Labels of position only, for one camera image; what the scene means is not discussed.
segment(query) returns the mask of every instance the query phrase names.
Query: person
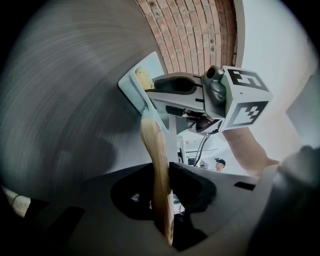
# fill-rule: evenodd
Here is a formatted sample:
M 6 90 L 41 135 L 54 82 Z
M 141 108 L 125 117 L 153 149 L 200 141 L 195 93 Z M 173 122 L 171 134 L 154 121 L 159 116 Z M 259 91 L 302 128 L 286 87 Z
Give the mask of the person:
M 226 161 L 221 158 L 215 158 L 216 164 L 215 164 L 215 171 L 221 172 L 223 168 L 226 166 Z
M 224 130 L 222 134 L 234 158 L 250 176 L 261 177 L 266 167 L 279 164 L 267 156 L 248 127 Z

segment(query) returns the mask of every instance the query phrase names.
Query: gray panel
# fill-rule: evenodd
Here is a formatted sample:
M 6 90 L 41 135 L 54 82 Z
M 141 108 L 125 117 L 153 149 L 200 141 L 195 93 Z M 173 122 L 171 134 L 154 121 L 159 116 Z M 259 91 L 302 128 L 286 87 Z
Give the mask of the gray panel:
M 303 145 L 320 146 L 320 72 L 310 76 L 302 92 L 286 111 Z
M 0 81 L 2 185 L 47 200 L 82 180 L 150 162 L 141 117 L 118 81 L 153 51 L 161 56 L 134 0 L 46 4 Z

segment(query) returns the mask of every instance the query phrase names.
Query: paintbrush handle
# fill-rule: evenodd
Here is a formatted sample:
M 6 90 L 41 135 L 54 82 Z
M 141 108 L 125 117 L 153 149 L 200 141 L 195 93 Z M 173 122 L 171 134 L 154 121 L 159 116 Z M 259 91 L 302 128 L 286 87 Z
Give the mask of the paintbrush handle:
M 141 138 L 154 168 L 152 211 L 154 223 L 172 245 L 174 233 L 174 199 L 170 188 L 169 166 L 162 131 L 153 118 L 141 120 Z

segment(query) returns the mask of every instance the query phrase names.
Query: brick wall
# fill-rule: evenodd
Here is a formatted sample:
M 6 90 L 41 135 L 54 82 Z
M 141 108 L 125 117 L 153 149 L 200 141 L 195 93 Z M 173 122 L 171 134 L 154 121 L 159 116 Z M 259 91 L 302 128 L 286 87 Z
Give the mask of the brick wall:
M 233 0 L 136 0 L 159 45 L 168 73 L 201 75 L 236 62 Z

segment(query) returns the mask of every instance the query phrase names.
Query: red brick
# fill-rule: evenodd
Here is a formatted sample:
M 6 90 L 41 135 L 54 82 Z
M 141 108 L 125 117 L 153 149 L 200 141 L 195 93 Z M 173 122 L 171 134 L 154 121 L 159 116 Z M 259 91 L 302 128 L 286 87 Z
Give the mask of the red brick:
M 224 7 L 224 11 L 226 13 L 231 13 L 233 10 L 233 6 L 232 6 L 232 1 L 231 0 L 223 0 L 223 7 Z
M 178 61 L 176 59 L 171 60 L 171 64 L 175 73 L 180 71 Z
M 161 9 L 168 7 L 166 0 L 157 0 L 157 2 L 158 2 L 158 5 Z
M 226 14 L 222 11 L 219 11 L 218 14 L 219 14 L 220 26 L 226 26 L 227 25 Z
M 185 58 L 184 58 L 184 54 L 182 51 L 177 51 L 176 53 L 177 59 L 178 59 L 178 63 L 179 63 L 179 67 L 180 67 L 180 72 L 186 72 L 186 64 L 185 64 Z
M 205 14 L 205 18 L 206 18 L 206 23 L 208 25 L 213 25 L 214 20 L 212 19 L 210 7 L 204 9 L 204 14 Z
M 224 12 L 225 9 L 224 9 L 224 0 L 215 0 L 215 6 L 218 10 L 218 12 Z
M 157 26 L 157 23 L 152 14 L 146 15 L 145 18 L 148 21 L 150 27 Z
M 192 0 L 185 0 L 186 6 L 189 11 L 194 11 L 195 10 L 195 5 L 192 2 Z
M 236 34 L 237 33 L 236 14 L 227 12 L 225 14 L 225 18 L 226 18 L 226 26 L 228 29 L 228 33 Z
M 207 21 L 204 13 L 204 9 L 202 8 L 202 5 L 196 5 L 195 6 L 196 13 L 198 15 L 200 27 L 201 27 L 201 32 L 206 33 L 207 32 Z
M 170 30 L 172 37 L 177 37 L 178 34 L 177 34 L 176 25 L 175 25 L 174 19 L 172 18 L 172 15 L 171 15 L 169 9 L 168 8 L 164 9 L 164 10 L 162 10 L 162 12 L 163 12 L 166 24 L 168 25 L 168 28 Z
M 144 14 L 150 14 L 151 13 L 151 9 L 149 7 L 149 5 L 146 2 L 140 2 L 139 3 L 142 11 Z
M 175 51 L 180 51 L 182 48 L 181 48 L 181 43 L 180 43 L 179 37 L 173 38 L 172 41 L 173 41 Z
M 153 15 L 156 19 L 162 17 L 162 12 L 160 9 L 154 8 L 154 9 L 152 9 L 152 12 L 153 12 Z
M 209 35 L 208 34 L 202 34 L 202 40 L 203 40 L 203 47 L 209 47 Z
M 176 57 L 176 52 L 175 52 L 174 45 L 173 45 L 173 43 L 171 41 L 171 36 L 170 36 L 168 31 L 165 31 L 162 34 L 163 34 L 163 39 L 164 39 L 166 48 L 167 48 L 168 53 L 169 53 L 169 57 L 170 57 L 171 60 L 173 60 Z
M 211 13 L 212 13 L 212 17 L 213 17 L 214 31 L 216 33 L 219 33 L 220 32 L 220 21 L 219 21 L 218 10 L 215 5 L 211 6 Z
M 227 35 L 227 27 L 226 26 L 221 26 L 221 50 L 223 54 L 227 53 L 227 49 L 228 49 L 228 35 Z
M 221 55 L 221 66 L 223 65 L 227 65 L 227 54 L 226 53 L 222 53 Z
M 156 19 L 156 22 L 158 23 L 159 29 L 161 32 L 164 32 L 167 30 L 167 24 L 164 18 L 160 17 Z
M 171 60 L 169 58 L 168 55 L 162 55 L 163 57 L 163 61 L 164 61 L 164 64 L 165 64 L 165 67 L 166 67 L 166 70 L 168 72 L 168 74 L 171 74 L 174 72 L 174 69 L 172 67 L 172 64 L 171 64 Z
M 159 31 L 157 26 L 151 27 L 155 40 L 159 43 L 162 42 L 161 32 Z
M 216 43 L 215 29 L 213 26 L 209 26 L 208 30 L 209 30 L 209 42 L 210 44 L 215 44 Z
M 193 29 L 192 29 L 192 24 L 189 18 L 189 14 L 186 10 L 180 10 L 181 17 L 184 23 L 185 31 L 187 34 L 192 34 Z
M 203 68 L 205 66 L 204 55 L 198 54 L 198 67 Z
M 193 26 L 199 25 L 197 13 L 196 13 L 195 11 L 191 11 L 191 12 L 190 12 L 190 19 L 191 19 L 191 24 L 192 24 Z
M 148 5 L 150 6 L 150 8 L 157 8 L 158 7 L 158 1 L 156 0 L 146 0 L 148 2 Z
M 215 34 L 215 46 L 216 47 L 220 47 L 222 46 L 222 43 L 221 43 L 221 34 L 220 33 L 216 33 Z
M 221 48 L 216 47 L 215 48 L 215 65 L 218 67 L 221 67 Z
M 216 65 L 216 52 L 210 50 L 210 66 Z
M 183 54 L 185 56 L 188 56 L 190 54 L 189 45 L 188 45 L 188 40 L 187 40 L 187 36 L 186 36 L 185 30 L 184 30 L 183 27 L 178 29 L 178 34 L 179 34 L 179 37 L 180 37 Z
M 208 70 L 210 68 L 210 47 L 203 48 L 204 53 L 204 69 Z
M 203 5 L 203 9 L 206 9 L 206 7 L 208 8 L 209 7 L 209 2 L 208 0 L 201 0 L 201 3 Z
M 175 2 L 178 8 L 186 6 L 184 0 L 175 0 Z
M 179 10 L 178 7 L 176 6 L 175 0 L 166 0 L 168 6 L 170 7 L 170 10 L 173 14 L 178 14 Z
M 191 52 L 192 71 L 194 74 L 199 75 L 197 50 L 190 49 L 190 52 Z
M 205 73 L 205 69 L 201 66 L 199 67 L 199 75 L 203 75 Z
M 191 63 L 191 57 L 190 56 L 184 56 L 184 61 L 185 61 L 185 67 L 186 67 L 186 71 L 188 73 L 193 73 L 192 70 L 192 63 Z
M 228 41 L 227 41 L 226 63 L 227 65 L 232 65 L 232 60 L 233 60 L 234 51 L 235 51 L 235 44 L 236 44 L 236 35 L 228 34 L 227 37 L 228 37 Z
M 184 25 L 179 13 L 174 13 L 172 16 L 177 27 L 182 27 Z
M 234 53 L 228 51 L 226 54 L 226 62 L 225 62 L 227 66 L 232 66 L 233 58 L 234 58 Z
M 164 42 L 158 42 L 158 46 L 160 48 L 160 52 L 162 55 L 167 55 L 168 51 Z
M 202 54 L 203 44 L 202 44 L 202 35 L 201 35 L 200 28 L 198 26 L 195 26 L 193 30 L 194 30 L 195 45 L 196 45 L 197 52 L 198 54 Z
M 196 42 L 195 42 L 195 36 L 193 34 L 188 35 L 188 42 L 189 42 L 189 48 L 196 49 Z
M 231 3 L 231 13 L 232 14 L 236 14 L 236 8 L 235 8 L 235 3 L 234 2 Z

